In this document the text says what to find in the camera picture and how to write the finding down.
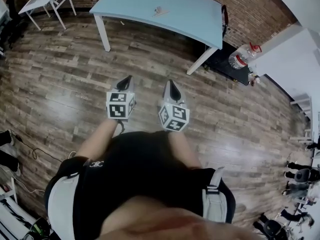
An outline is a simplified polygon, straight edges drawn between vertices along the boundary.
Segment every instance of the white wall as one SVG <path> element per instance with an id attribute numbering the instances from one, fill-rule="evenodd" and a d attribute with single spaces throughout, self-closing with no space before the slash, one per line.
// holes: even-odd
<path id="1" fill-rule="evenodd" d="M 282 0 L 303 27 L 320 32 L 320 0 Z"/>
<path id="2" fill-rule="evenodd" d="M 258 75 L 268 74 L 292 98 L 312 99 L 312 130 L 318 140 L 320 112 L 320 35 L 294 24 L 261 46 L 262 53 L 249 64 Z"/>

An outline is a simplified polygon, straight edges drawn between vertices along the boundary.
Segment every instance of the plastic bottle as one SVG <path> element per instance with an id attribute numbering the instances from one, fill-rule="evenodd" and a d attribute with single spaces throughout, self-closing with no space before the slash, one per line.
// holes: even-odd
<path id="1" fill-rule="evenodd" d="M 241 45 L 235 52 L 229 56 L 229 64 L 235 70 L 239 70 L 253 61 L 257 53 L 261 53 L 261 47 L 259 45 L 249 44 Z"/>

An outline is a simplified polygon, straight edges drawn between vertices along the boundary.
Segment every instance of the shoe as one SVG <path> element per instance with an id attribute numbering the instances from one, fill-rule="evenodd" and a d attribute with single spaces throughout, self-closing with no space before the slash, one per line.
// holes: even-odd
<path id="1" fill-rule="evenodd" d="M 256 228 L 259 229 L 260 223 L 258 221 L 255 221 L 252 225 Z"/>
<path id="2" fill-rule="evenodd" d="M 15 144 L 15 135 L 13 133 L 13 131 L 11 129 L 8 130 L 10 133 L 10 137 L 11 137 L 11 142 L 9 143 L 11 146 L 13 146 Z"/>

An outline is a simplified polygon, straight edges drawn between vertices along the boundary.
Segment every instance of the foot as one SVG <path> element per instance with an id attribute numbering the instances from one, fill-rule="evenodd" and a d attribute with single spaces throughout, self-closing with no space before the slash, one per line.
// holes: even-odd
<path id="1" fill-rule="evenodd" d="M 252 224 L 256 229 L 259 228 L 259 222 L 255 221 L 253 224 Z"/>
<path id="2" fill-rule="evenodd" d="M 11 146 L 13 146 L 15 144 L 15 137 L 14 137 L 14 133 L 11 129 L 8 130 L 10 133 L 10 137 L 11 137 L 11 142 L 9 143 Z"/>
<path id="3" fill-rule="evenodd" d="M 259 220 L 261 220 L 261 217 L 262 217 L 262 216 L 265 216 L 265 213 L 264 213 L 264 212 L 260 214 Z"/>

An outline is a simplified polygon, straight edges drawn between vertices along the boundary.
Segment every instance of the brick wall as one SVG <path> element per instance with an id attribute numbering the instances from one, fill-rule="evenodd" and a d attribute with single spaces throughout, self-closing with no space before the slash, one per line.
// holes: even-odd
<path id="1" fill-rule="evenodd" d="M 24 5 L 24 1 L 16 0 L 17 9 L 20 9 Z M 98 0 L 72 1 L 76 8 L 91 8 Z M 235 47 L 248 42 L 262 45 L 272 35 L 279 33 L 288 25 L 297 21 L 281 0 L 216 1 L 227 6 L 229 30 L 224 40 Z"/>

